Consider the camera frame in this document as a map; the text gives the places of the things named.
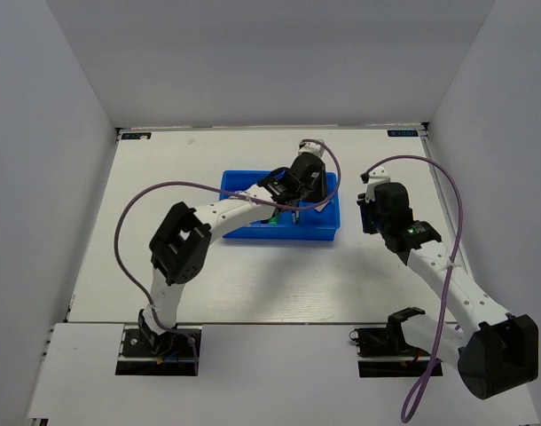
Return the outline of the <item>grey eraser block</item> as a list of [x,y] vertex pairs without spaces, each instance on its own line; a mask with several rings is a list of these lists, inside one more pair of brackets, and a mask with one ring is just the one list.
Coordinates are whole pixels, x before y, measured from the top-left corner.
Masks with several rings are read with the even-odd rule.
[[328,203],[321,204],[321,205],[319,205],[319,206],[316,206],[316,207],[314,208],[314,210],[315,210],[316,212],[321,212],[321,211],[323,211],[323,210],[327,207],[328,204],[329,204],[329,202],[328,202]]

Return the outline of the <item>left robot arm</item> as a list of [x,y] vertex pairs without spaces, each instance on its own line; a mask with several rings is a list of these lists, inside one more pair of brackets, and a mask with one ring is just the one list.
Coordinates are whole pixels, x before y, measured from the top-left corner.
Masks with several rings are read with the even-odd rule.
[[163,354],[174,343],[176,312],[184,285],[201,271],[211,243],[253,222],[269,220],[297,207],[319,203],[328,195],[320,147],[302,148],[292,165],[221,201],[199,207],[175,204],[165,216],[149,248],[152,252],[152,301],[139,313],[144,344]]

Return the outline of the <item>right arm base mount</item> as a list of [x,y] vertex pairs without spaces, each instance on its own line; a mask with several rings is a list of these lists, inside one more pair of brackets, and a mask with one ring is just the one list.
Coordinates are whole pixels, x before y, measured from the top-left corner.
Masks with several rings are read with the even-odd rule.
[[354,328],[349,340],[357,348],[360,378],[420,378],[427,368],[427,352],[412,347],[398,350],[389,343],[384,327]]

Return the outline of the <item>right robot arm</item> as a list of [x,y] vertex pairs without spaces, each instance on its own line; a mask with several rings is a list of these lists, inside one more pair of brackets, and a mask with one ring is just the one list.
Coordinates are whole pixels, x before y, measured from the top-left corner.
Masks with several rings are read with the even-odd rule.
[[369,182],[357,198],[365,233],[386,247],[446,303],[459,324],[443,328],[437,357],[455,367],[462,382],[486,399],[538,377],[538,327],[514,316],[451,264],[441,235],[412,215],[406,188],[388,178]]

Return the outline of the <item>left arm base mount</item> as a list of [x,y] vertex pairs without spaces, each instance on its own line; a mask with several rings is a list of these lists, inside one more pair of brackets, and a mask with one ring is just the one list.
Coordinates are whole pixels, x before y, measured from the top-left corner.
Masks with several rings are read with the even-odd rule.
[[137,327],[123,330],[116,361],[118,376],[196,376],[199,371],[200,328],[185,328],[196,352],[183,335],[169,334],[159,349],[153,349]]

